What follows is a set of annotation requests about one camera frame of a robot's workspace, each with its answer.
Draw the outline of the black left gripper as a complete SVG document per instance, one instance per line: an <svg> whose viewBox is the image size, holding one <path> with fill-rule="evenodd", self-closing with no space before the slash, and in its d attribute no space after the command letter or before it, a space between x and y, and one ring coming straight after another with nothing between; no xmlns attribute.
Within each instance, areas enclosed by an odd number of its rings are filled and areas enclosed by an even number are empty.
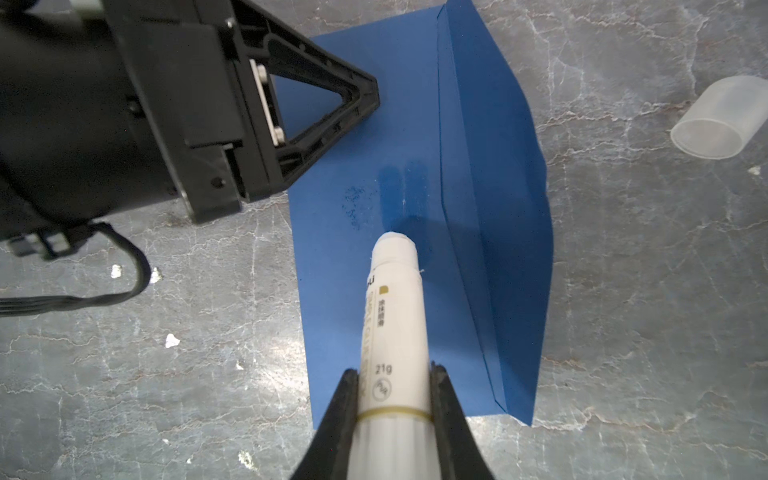
<svg viewBox="0 0 768 480"><path fill-rule="evenodd" d="M205 223L290 187L379 106L375 77L254 1L106 1L106 21L170 177ZM289 137L272 78L339 95Z"/></svg>

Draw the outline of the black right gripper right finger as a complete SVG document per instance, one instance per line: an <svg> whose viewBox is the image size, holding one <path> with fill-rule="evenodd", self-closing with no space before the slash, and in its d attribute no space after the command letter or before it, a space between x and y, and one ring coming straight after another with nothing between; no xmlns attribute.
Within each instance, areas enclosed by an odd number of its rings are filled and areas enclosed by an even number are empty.
<svg viewBox="0 0 768 480"><path fill-rule="evenodd" d="M430 402L440 478L494 480L467 423L446 368L432 363Z"/></svg>

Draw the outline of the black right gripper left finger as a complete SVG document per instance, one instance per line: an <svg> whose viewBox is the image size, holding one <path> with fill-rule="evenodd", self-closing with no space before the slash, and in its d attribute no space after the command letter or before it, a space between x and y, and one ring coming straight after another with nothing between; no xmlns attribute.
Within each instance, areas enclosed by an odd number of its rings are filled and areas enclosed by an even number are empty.
<svg viewBox="0 0 768 480"><path fill-rule="evenodd" d="M290 479L346 480L357 414L358 372L347 369Z"/></svg>

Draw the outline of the white glue stick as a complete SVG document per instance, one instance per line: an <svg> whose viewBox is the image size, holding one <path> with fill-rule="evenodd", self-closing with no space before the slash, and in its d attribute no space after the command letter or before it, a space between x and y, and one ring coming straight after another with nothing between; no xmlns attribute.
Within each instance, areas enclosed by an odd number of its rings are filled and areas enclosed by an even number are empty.
<svg viewBox="0 0 768 480"><path fill-rule="evenodd" d="M365 295L350 479L437 479L422 278L415 243L384 233Z"/></svg>

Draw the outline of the dark blue envelope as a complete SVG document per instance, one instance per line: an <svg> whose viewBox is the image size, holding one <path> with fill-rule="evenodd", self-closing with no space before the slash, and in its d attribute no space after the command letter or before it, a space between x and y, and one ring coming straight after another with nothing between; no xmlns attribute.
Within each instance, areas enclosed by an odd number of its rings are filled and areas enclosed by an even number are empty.
<svg viewBox="0 0 768 480"><path fill-rule="evenodd" d="M322 35L380 107L288 191L312 415L360 363L376 240L411 238L431 358L468 416L530 424L553 268L547 167L525 95L475 6Z"/></svg>

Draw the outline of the clear glue stick cap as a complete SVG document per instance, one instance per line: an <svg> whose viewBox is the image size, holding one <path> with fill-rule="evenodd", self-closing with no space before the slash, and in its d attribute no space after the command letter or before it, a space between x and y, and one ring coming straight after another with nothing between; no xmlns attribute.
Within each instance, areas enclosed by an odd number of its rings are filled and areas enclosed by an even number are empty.
<svg viewBox="0 0 768 480"><path fill-rule="evenodd" d="M739 154L767 121L767 81L732 76L710 85L670 132L682 152L706 160Z"/></svg>

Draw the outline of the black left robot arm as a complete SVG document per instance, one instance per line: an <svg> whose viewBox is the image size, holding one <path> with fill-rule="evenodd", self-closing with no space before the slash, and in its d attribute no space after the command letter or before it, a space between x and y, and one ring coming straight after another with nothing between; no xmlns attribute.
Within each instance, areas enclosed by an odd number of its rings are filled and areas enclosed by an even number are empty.
<svg viewBox="0 0 768 480"><path fill-rule="evenodd" d="M376 79L252 1L1 5L1 236L286 190L380 104Z"/></svg>

